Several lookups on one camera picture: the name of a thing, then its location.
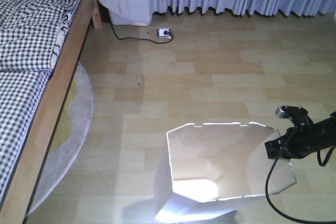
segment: round rug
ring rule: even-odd
[[[93,92],[90,79],[84,67],[78,63],[27,215],[47,198],[75,161],[87,136],[92,110]]]

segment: black cable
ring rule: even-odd
[[[114,30],[114,27],[113,27],[112,23],[111,23],[111,27],[112,27],[112,31],[113,31],[114,35],[116,36],[116,38],[118,40],[146,40],[146,41],[153,42],[155,44],[166,44],[166,43],[171,42],[173,40],[173,38],[174,38],[173,34],[170,31],[167,32],[167,35],[169,34],[171,36],[171,39],[168,40],[168,41],[163,41],[163,42],[154,41],[154,40],[151,40],[151,39],[148,39],[148,38],[133,38],[133,37],[119,38],[118,35],[117,35],[117,33],[116,33],[116,31]]]
[[[321,151],[318,151],[317,152],[317,161],[319,162],[319,165],[322,166],[322,167],[325,167],[327,162],[329,161],[330,159],[330,156],[333,152],[333,150],[336,148],[336,146],[333,146],[331,147],[329,150],[328,150],[328,153],[326,154],[326,157],[324,158],[323,162],[321,160]]]
[[[278,159],[280,158],[282,152],[284,151],[284,147],[286,147],[286,145],[289,143],[289,141],[292,139],[292,137],[295,135],[296,131],[292,131],[292,134],[288,137],[288,139],[284,142],[282,148],[280,149],[279,151],[279,154],[278,156],[276,157],[276,159],[274,160],[273,164],[272,164],[272,167],[267,175],[267,178],[266,178],[266,183],[265,183],[265,194],[266,194],[266,199],[267,199],[267,202],[269,203],[269,205],[273,208],[273,210],[275,212],[277,212],[278,214],[280,214],[281,216],[283,216],[284,218],[288,219],[288,220],[291,220],[291,221],[294,221],[294,222],[298,222],[298,223],[304,223],[304,224],[336,224],[336,220],[334,221],[311,221],[311,220],[302,220],[302,219],[297,219],[297,218],[294,218],[292,216],[289,216],[287,214],[285,214],[284,212],[280,211],[273,203],[272,201],[270,200],[269,198],[269,194],[268,194],[268,183],[269,183],[269,179],[271,177],[271,174],[274,170],[274,167],[275,165],[277,164],[278,162]]]

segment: black and white checkered blanket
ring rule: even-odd
[[[0,0],[0,202],[80,0]]]
[[[0,199],[48,79],[46,72],[0,72]]]
[[[0,0],[0,71],[53,69],[57,35],[72,20],[78,2]]]

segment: power strip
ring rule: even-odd
[[[170,28],[157,28],[156,37],[158,39],[171,39],[171,29]]]

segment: laminate floor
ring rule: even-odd
[[[314,18],[229,12],[154,15],[148,27],[90,28],[81,54],[94,91],[91,128],[75,163],[27,224],[152,224],[152,185],[165,133],[185,123],[256,121],[277,128],[279,105],[302,106],[314,122],[336,110],[336,15]],[[296,218],[336,219],[336,154],[292,160],[297,184],[272,196]],[[292,223],[261,200],[200,223]]]

